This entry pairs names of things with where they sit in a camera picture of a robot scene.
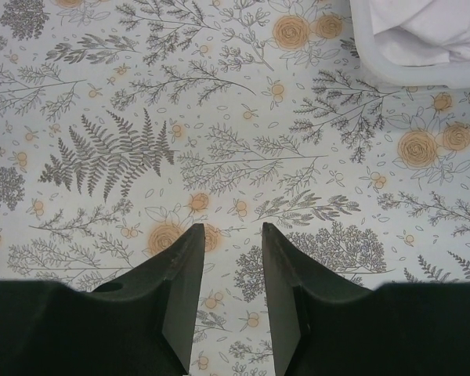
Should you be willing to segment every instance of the white fabric in bin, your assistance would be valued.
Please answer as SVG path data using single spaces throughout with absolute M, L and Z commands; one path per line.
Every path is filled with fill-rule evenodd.
M 393 63 L 406 66 L 449 63 L 449 51 L 423 42 L 400 28 L 376 35 L 381 53 Z
M 376 43 L 393 63 L 470 61 L 470 0 L 370 0 Z

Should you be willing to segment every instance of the white cloth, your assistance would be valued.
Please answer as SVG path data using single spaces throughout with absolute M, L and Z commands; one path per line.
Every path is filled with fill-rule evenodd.
M 375 41 L 393 63 L 470 61 L 470 0 L 370 0 L 370 6 Z

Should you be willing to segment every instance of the patterned surface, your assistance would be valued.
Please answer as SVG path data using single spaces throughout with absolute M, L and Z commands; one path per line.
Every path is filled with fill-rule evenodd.
M 363 81 L 343 0 L 0 0 L 0 277 L 92 290 L 203 222 L 191 373 L 270 376 L 264 221 L 470 281 L 470 92 Z

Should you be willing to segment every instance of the white plastic bin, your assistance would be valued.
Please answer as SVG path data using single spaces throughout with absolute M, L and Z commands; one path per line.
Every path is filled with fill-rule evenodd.
M 374 41 L 369 0 L 351 0 L 350 5 L 360 60 L 368 71 L 382 81 L 400 86 L 446 85 L 451 89 L 470 88 L 470 63 L 403 67 L 386 59 Z

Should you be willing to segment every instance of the floral tablecloth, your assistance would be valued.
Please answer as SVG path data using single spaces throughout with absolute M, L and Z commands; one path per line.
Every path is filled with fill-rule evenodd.
M 202 222 L 191 374 L 270 376 L 265 221 L 470 281 L 470 91 L 364 80 L 344 0 L 0 0 L 0 278 L 90 291 Z

